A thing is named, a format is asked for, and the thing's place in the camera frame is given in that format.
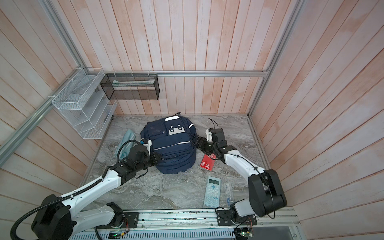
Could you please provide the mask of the clear plastic ruler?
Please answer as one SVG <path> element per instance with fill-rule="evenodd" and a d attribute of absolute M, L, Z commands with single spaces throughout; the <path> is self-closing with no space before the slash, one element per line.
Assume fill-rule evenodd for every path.
<path fill-rule="evenodd" d="M 225 183 L 224 188 L 225 188 L 225 192 L 226 192 L 227 205 L 230 207 L 231 204 L 233 204 L 235 202 L 232 184 Z"/>

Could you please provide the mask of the red small booklet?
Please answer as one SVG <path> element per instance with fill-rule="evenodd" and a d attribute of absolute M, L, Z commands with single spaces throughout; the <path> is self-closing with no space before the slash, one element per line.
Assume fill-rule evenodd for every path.
<path fill-rule="evenodd" d="M 215 165 L 215 159 L 216 159 L 216 156 L 214 154 L 211 154 L 209 156 L 204 155 L 201 161 L 200 167 L 208 171 L 212 171 Z"/>

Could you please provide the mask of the light teal pencil pouch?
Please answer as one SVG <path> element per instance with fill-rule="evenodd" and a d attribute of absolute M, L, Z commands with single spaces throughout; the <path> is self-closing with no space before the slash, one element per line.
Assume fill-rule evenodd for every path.
<path fill-rule="evenodd" d="M 136 134 L 132 130 L 128 129 L 115 151 L 117 162 L 120 162 L 127 157 L 132 146 L 137 143 Z"/>

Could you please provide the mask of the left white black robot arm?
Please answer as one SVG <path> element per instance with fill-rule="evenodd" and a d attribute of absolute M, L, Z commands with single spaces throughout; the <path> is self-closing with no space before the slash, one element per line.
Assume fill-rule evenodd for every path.
<path fill-rule="evenodd" d="M 40 240 L 67 240 L 73 235 L 102 225 L 120 227 L 124 214 L 114 203 L 90 211 L 83 209 L 105 193 L 120 187 L 163 160 L 159 153 L 150 153 L 147 146 L 135 145 L 127 157 L 109 166 L 103 175 L 66 196 L 48 196 L 32 223 L 32 231 Z"/>

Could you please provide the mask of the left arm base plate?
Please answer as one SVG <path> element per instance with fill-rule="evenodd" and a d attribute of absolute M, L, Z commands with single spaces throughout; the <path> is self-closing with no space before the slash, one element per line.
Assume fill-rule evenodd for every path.
<path fill-rule="evenodd" d="M 138 226 L 139 212 L 124 212 L 114 217 L 108 225 L 98 226 L 98 229 L 135 229 Z"/>

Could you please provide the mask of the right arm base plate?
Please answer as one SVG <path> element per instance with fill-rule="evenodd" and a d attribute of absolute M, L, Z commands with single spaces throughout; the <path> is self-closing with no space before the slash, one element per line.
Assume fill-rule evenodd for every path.
<path fill-rule="evenodd" d="M 233 210 L 225 210 L 224 208 L 215 209 L 217 216 L 217 224 L 219 226 L 237 226 L 237 225 L 248 225 L 256 226 L 257 219 L 254 215 L 245 217 L 238 216 Z"/>

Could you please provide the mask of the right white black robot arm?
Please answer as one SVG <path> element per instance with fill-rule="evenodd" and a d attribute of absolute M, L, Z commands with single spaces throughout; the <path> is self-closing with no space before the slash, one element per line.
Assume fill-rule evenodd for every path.
<path fill-rule="evenodd" d="M 228 213 L 234 223 L 241 223 L 247 217 L 263 217 L 274 214 L 287 206 L 287 199 L 276 171 L 265 170 L 244 157 L 235 147 L 228 145 L 223 129 L 210 128 L 206 137 L 197 137 L 194 144 L 207 156 L 215 155 L 232 167 L 248 183 L 249 196 L 231 204 Z"/>

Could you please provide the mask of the navy blue student backpack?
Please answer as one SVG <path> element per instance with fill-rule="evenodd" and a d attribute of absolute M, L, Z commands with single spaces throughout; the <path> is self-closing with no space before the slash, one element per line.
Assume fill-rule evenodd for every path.
<path fill-rule="evenodd" d="M 198 137 L 195 125 L 180 113 L 148 122 L 141 131 L 141 139 L 152 141 L 151 150 L 162 155 L 157 169 L 165 174 L 178 174 L 196 162 Z"/>

